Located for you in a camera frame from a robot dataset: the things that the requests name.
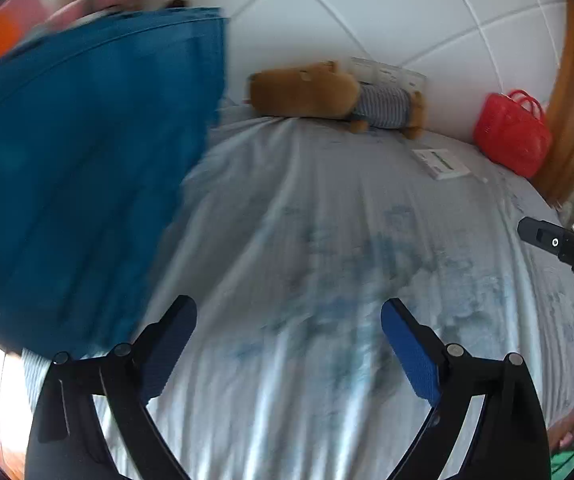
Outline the white green booklet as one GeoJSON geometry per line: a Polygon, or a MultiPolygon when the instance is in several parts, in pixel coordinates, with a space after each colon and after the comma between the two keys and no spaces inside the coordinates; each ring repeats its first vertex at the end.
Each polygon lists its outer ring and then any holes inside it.
{"type": "Polygon", "coordinates": [[[470,169],[446,148],[421,148],[413,150],[412,154],[434,180],[453,180],[471,174],[470,169]]]}

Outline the red plastic toy case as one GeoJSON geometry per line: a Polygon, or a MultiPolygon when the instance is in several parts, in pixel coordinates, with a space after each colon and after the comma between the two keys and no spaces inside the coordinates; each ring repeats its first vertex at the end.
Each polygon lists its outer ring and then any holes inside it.
{"type": "Polygon", "coordinates": [[[545,162],[552,134],[541,103],[528,92],[494,92],[483,103],[473,143],[492,162],[531,179],[545,162]]]}

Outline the grey bed sheet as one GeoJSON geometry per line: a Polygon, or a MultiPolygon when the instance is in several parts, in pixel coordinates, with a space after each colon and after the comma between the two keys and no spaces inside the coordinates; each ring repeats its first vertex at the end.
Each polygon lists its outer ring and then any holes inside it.
{"type": "Polygon", "coordinates": [[[555,221],[532,185],[425,133],[469,169],[437,181],[398,134],[222,110],[183,183],[147,321],[198,322],[149,411],[195,479],[382,479],[429,406],[380,325],[399,298],[474,356],[518,352],[548,424],[574,408],[574,274],[522,243],[555,221]]]}

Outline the brown striped-shirt plush animal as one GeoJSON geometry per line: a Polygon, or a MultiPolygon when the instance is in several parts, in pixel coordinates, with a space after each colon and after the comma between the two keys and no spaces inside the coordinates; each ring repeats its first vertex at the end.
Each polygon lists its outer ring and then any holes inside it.
{"type": "Polygon", "coordinates": [[[248,78],[248,94],[261,115],[343,120],[354,133],[376,128],[415,139],[425,125],[421,91],[360,82],[336,61],[263,70],[248,78]]]}

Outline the blue plastic crate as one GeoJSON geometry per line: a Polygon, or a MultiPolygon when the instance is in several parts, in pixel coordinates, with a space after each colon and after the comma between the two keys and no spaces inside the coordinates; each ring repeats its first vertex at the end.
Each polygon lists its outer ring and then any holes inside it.
{"type": "Polygon", "coordinates": [[[225,87],[214,8],[120,13],[0,59],[0,347],[131,337],[225,87]]]}

